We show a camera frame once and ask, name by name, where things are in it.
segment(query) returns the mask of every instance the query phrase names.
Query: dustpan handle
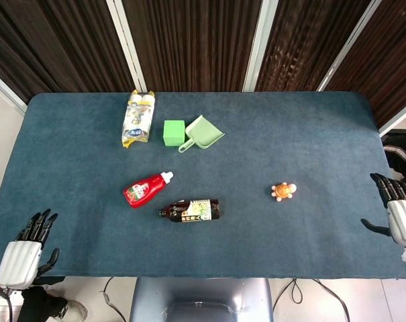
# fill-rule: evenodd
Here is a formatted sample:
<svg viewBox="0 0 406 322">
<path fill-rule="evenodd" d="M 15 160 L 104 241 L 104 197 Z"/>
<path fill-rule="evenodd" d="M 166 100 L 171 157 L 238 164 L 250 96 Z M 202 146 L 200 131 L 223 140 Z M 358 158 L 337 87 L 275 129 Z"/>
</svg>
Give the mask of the dustpan handle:
<svg viewBox="0 0 406 322">
<path fill-rule="evenodd" d="M 193 146 L 194 143 L 195 143 L 194 140 L 189 139 L 189 140 L 186 141 L 184 144 L 182 144 L 181 146 L 179 146 L 179 152 L 180 152 L 180 153 L 185 152 L 185 151 L 188 150 L 191 146 Z"/>
</svg>

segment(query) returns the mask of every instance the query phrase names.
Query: black cable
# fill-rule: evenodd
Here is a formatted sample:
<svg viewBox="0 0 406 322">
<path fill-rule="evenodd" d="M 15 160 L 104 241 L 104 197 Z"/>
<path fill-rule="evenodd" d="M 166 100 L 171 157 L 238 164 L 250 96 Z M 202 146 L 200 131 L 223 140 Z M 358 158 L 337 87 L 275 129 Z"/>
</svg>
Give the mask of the black cable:
<svg viewBox="0 0 406 322">
<path fill-rule="evenodd" d="M 342 306 L 343 306 L 343 310 L 344 310 L 344 312 L 345 312 L 345 314 L 346 314 L 347 321 L 350 322 L 349 310 L 348 310 L 348 307 L 346 306 L 345 302 L 344 302 L 336 293 L 334 293 L 333 290 L 331 290 L 331 289 L 328 288 L 327 286 L 323 285 L 320 280 L 318 280 L 318 279 L 313 279 L 313 281 L 316 282 L 316 283 L 318 283 L 320 286 L 322 286 L 322 288 L 323 288 L 325 291 L 327 291 L 327 292 L 330 293 L 333 297 L 335 297 L 336 299 L 339 300 L 339 302 L 340 302 L 340 303 L 342 304 Z M 285 286 L 285 287 L 281 290 L 281 292 L 277 295 L 277 298 L 276 298 L 276 300 L 275 300 L 275 302 L 274 302 L 274 305 L 272 306 L 272 312 L 273 312 L 273 314 L 274 314 L 274 309 L 276 308 L 276 305 L 277 305 L 277 303 L 278 303 L 278 300 L 280 300 L 280 298 L 282 297 L 283 293 L 285 293 L 286 289 L 288 289 L 288 287 L 289 287 L 291 284 L 293 284 L 293 286 L 292 286 L 292 301 L 293 301 L 295 304 L 301 304 L 301 302 L 303 302 L 303 292 L 301 292 L 301 289 L 299 288 L 299 286 L 298 286 L 298 284 L 297 284 L 297 279 L 296 279 L 296 278 L 293 278 L 288 284 L 286 284 L 286 286 Z M 301 297 L 299 301 L 296 301 L 295 298 L 294 298 L 294 290 L 295 290 L 295 287 L 296 287 L 297 290 L 299 291 L 299 294 L 300 294 L 300 297 Z"/>
<path fill-rule="evenodd" d="M 9 306 L 9 322 L 13 322 L 13 310 L 12 310 L 12 303 L 10 302 L 10 297 L 3 290 L 0 288 L 0 296 L 7 301 L 7 305 Z"/>
<path fill-rule="evenodd" d="M 324 290 L 326 290 L 326 291 L 327 291 L 328 293 L 330 293 L 333 297 L 335 297 L 336 299 L 339 300 L 339 302 L 340 302 L 340 303 L 342 304 L 342 306 L 343 306 L 343 310 L 344 310 L 344 313 L 346 314 L 346 318 L 347 318 L 348 322 L 350 322 L 349 310 L 348 310 L 348 307 L 346 306 L 345 302 L 344 302 L 336 293 L 334 293 L 334 291 L 332 291 L 328 286 L 323 285 L 320 280 L 313 279 L 313 281 L 315 281 L 316 283 L 318 283 L 320 286 L 322 286 L 322 288 L 323 288 Z"/>
<path fill-rule="evenodd" d="M 104 289 L 101 291 L 103 293 L 104 296 L 104 301 L 106 302 L 107 305 L 109 305 L 113 310 L 116 311 L 117 314 L 119 314 L 121 316 L 121 318 L 123 319 L 123 322 L 127 322 L 127 320 L 125 320 L 125 317 L 123 316 L 123 314 L 121 313 L 121 311 L 113 304 L 110 303 L 110 298 L 109 295 L 106 293 L 107 290 L 107 286 L 109 285 L 110 281 L 113 280 L 112 276 L 111 278 L 109 278 L 109 280 L 107 281 L 106 285 L 104 286 Z"/>
</svg>

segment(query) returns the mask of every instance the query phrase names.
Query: gray chair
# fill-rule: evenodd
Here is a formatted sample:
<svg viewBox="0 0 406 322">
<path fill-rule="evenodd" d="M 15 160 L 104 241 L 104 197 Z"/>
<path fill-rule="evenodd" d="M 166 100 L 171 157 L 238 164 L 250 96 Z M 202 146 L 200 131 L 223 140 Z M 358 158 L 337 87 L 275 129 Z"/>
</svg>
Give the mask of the gray chair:
<svg viewBox="0 0 406 322">
<path fill-rule="evenodd" d="M 138 278 L 130 322 L 273 322 L 266 278 Z"/>
</svg>

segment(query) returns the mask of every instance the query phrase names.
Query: white bottle cap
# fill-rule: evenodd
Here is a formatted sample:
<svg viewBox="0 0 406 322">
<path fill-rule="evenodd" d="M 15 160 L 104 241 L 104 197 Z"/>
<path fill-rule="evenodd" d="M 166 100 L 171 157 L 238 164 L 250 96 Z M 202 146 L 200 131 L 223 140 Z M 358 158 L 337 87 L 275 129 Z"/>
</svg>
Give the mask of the white bottle cap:
<svg viewBox="0 0 406 322">
<path fill-rule="evenodd" d="M 154 106 L 154 104 L 155 104 L 155 97 L 153 97 L 152 95 L 146 94 L 146 95 L 144 95 L 144 96 L 142 97 L 142 101 L 149 103 L 150 106 Z"/>
<path fill-rule="evenodd" d="M 165 183 L 170 183 L 171 178 L 173 177 L 173 172 L 163 172 L 161 174 L 162 178 L 164 179 Z"/>
<path fill-rule="evenodd" d="M 130 101 L 131 101 L 131 106 L 137 106 L 139 102 L 141 102 L 143 97 L 139 94 L 133 94 L 131 95 Z"/>
</svg>

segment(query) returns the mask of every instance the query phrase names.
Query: shoe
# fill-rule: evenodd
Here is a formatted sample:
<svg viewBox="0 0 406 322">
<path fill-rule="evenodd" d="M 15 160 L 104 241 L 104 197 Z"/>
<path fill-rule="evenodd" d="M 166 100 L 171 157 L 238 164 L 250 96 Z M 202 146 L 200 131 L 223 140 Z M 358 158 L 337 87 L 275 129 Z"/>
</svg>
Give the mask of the shoe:
<svg viewBox="0 0 406 322">
<path fill-rule="evenodd" d="M 77 301 L 67 301 L 65 307 L 55 316 L 58 322 L 83 322 L 88 316 L 88 310 Z"/>
</svg>

